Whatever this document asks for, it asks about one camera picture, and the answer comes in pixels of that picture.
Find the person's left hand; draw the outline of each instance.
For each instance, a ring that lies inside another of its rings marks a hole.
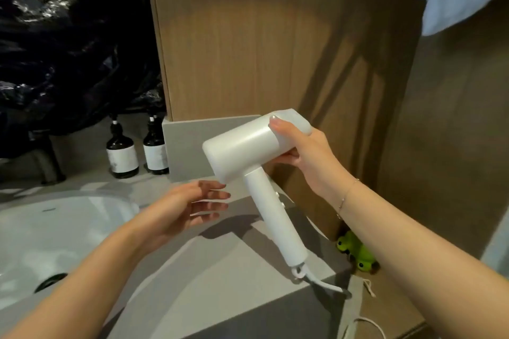
[[[178,233],[219,218],[214,211],[226,210],[228,204],[202,200],[225,200],[230,194],[218,189],[226,185],[217,181],[194,181],[168,191],[145,208],[126,225],[136,228],[143,239],[146,255],[165,245]],[[198,212],[213,212],[196,215]]]

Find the white sink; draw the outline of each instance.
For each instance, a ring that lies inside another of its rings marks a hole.
[[[34,294],[48,278],[72,271],[138,212],[128,199],[83,191],[0,205],[0,310]]]

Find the hair dryer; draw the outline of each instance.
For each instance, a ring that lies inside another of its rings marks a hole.
[[[262,164],[295,146],[288,138],[270,129],[272,116],[291,122],[303,133],[311,134],[311,125],[295,110],[278,110],[205,141],[203,151],[221,183],[244,177],[274,243],[296,278],[307,277],[313,283],[351,297],[349,291],[323,283],[310,272],[305,263],[308,250],[262,168]]]

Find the green plush toy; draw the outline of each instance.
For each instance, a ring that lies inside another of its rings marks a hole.
[[[357,268],[363,272],[370,272],[373,264],[377,262],[375,257],[367,250],[364,244],[358,239],[352,231],[348,231],[344,236],[337,240],[336,247],[341,252],[350,252],[350,256],[355,259]]]

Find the bottle label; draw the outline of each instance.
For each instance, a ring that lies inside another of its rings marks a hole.
[[[125,149],[106,150],[108,152],[109,165],[114,173],[130,172],[138,167],[138,158],[134,145]]]
[[[147,168],[150,170],[162,170],[168,167],[165,144],[158,146],[143,145],[143,149],[145,150]]]

